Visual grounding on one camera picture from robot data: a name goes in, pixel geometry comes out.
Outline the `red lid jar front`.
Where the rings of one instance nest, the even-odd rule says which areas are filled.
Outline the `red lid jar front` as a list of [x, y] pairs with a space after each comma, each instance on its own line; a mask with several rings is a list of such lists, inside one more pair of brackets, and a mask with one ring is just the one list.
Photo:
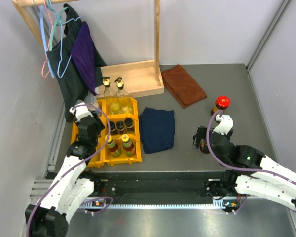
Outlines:
[[200, 142], [200, 151], [204, 154], [209, 154], [208, 145], [205, 139], [202, 139]]

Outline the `red lid jar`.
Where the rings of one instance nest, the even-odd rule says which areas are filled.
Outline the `red lid jar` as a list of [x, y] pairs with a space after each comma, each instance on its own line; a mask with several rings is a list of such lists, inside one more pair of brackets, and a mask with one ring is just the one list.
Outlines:
[[217, 110], [223, 110], [223, 111], [226, 110], [229, 107], [229, 105], [230, 105], [229, 97], [225, 95], [220, 95], [219, 97], [217, 97], [215, 101], [215, 105], [211, 110], [211, 115], [213, 115], [214, 112], [216, 112]]
[[200, 151], [204, 154], [209, 154], [208, 145], [205, 139], [202, 139], [200, 142]]

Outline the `black cap spice jar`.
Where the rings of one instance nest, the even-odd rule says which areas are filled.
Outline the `black cap spice jar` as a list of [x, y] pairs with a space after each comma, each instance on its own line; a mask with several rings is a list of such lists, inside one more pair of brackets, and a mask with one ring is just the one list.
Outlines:
[[110, 131], [110, 135], [111, 136], [115, 136], [115, 135], [118, 135], [118, 131], [117, 131], [117, 128], [116, 128], [116, 125], [115, 125], [115, 123], [113, 122], [113, 121], [110, 121], [109, 122], [109, 131]]
[[135, 133], [134, 121], [131, 118], [126, 118], [124, 124], [128, 134]]
[[116, 123], [116, 129], [119, 134], [126, 134], [127, 133], [125, 123], [121, 120]]

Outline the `white salt canister front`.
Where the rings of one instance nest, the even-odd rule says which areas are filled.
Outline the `white salt canister front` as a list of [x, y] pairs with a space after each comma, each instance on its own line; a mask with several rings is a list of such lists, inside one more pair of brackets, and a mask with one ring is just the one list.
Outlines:
[[84, 104], [85, 104], [85, 102], [83, 100], [78, 99], [78, 100], [76, 100], [74, 105], [77, 106], [77, 105], [84, 105]]

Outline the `white salt canister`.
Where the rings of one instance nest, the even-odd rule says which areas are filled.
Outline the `white salt canister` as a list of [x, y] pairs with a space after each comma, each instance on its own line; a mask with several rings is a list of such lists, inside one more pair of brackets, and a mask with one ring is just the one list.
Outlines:
[[84, 104], [85, 104], [85, 102], [83, 100], [78, 99], [78, 100], [76, 100], [74, 105], [77, 106], [77, 105], [84, 105]]
[[[84, 102], [85, 102], [85, 104], [90, 104], [90, 105], [92, 105], [92, 106], [94, 106], [94, 107], [96, 107], [98, 109], [100, 108], [99, 103], [98, 103], [96, 97], [93, 94], [87, 95], [84, 98]], [[97, 109], [95, 109], [93, 107], [88, 107], [88, 110], [92, 113], [92, 115], [98, 115], [99, 116], [101, 114]]]

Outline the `white salt canister back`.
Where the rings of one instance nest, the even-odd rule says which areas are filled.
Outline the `white salt canister back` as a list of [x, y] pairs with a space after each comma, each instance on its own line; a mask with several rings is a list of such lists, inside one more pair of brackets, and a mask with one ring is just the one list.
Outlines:
[[[99, 103], [98, 103], [96, 97], [93, 94], [87, 95], [84, 98], [84, 102], [85, 102], [85, 104], [90, 104], [90, 105], [92, 105], [92, 106], [94, 106], [94, 107], [96, 107], [98, 109], [100, 108]], [[93, 107], [88, 107], [88, 110], [92, 113], [92, 115], [98, 115], [99, 116], [101, 114], [97, 109], [95, 109]]]

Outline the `sauce bottle yellow cap front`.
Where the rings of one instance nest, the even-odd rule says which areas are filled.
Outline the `sauce bottle yellow cap front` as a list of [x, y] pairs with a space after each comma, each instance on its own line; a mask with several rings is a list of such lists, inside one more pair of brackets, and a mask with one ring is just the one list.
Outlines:
[[121, 155], [121, 148], [117, 142], [112, 138], [111, 135], [106, 135], [105, 139], [107, 140], [107, 148], [112, 157], [119, 157]]

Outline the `sauce bottle yellow cap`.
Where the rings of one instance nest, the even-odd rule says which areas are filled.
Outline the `sauce bottle yellow cap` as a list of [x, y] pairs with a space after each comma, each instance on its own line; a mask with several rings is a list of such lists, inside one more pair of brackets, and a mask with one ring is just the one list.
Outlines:
[[112, 138], [111, 135], [106, 135], [105, 139], [107, 140], [107, 148], [112, 157], [119, 157], [121, 155], [121, 148], [117, 142]]
[[122, 146], [127, 156], [133, 156], [136, 153], [136, 148], [133, 142], [131, 141], [128, 134], [123, 134], [121, 136]]

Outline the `red lid jar back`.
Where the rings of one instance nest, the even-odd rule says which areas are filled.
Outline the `red lid jar back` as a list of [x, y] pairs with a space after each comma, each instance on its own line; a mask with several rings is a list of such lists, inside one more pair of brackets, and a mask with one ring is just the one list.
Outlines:
[[211, 115], [213, 115], [214, 112], [216, 112], [217, 110], [223, 110], [223, 111], [226, 110], [229, 107], [229, 105], [230, 105], [229, 97], [225, 95], [220, 95], [219, 97], [217, 97], [215, 101], [215, 105], [211, 110]]

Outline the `clear oil bottle gold cap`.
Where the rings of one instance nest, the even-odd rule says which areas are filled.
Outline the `clear oil bottle gold cap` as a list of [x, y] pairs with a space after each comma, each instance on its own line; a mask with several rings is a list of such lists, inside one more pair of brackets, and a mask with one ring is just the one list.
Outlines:
[[132, 114], [134, 112], [133, 103], [131, 101], [131, 97], [128, 91], [125, 89], [124, 82], [122, 81], [122, 77], [118, 77], [114, 82], [118, 89], [116, 95], [120, 103], [121, 112], [123, 114], [126, 114], [126, 113]]

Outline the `sauce bottle yellow cap back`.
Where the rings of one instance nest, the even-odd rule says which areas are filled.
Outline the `sauce bottle yellow cap back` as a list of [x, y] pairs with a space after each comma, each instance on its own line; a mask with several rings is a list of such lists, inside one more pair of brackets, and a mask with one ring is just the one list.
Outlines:
[[123, 134], [121, 136], [122, 146], [127, 156], [133, 156], [136, 153], [136, 148], [133, 142], [131, 141], [128, 134]]

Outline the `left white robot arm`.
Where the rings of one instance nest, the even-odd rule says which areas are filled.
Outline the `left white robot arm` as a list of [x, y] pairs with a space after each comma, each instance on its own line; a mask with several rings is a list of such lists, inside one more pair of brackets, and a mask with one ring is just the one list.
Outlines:
[[69, 146], [51, 186], [25, 211], [28, 237], [64, 237], [84, 200], [102, 190], [101, 182], [84, 170], [97, 153], [98, 135], [104, 125], [99, 118], [86, 116], [77, 121], [77, 127], [76, 140]]

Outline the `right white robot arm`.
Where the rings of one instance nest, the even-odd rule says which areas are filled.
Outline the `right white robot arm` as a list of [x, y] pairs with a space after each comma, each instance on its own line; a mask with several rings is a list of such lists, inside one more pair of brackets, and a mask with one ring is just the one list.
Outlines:
[[232, 132], [219, 133], [200, 126], [193, 147], [212, 157], [227, 170], [217, 188], [225, 196], [257, 196], [279, 203], [296, 213], [296, 173], [248, 145], [234, 145]]

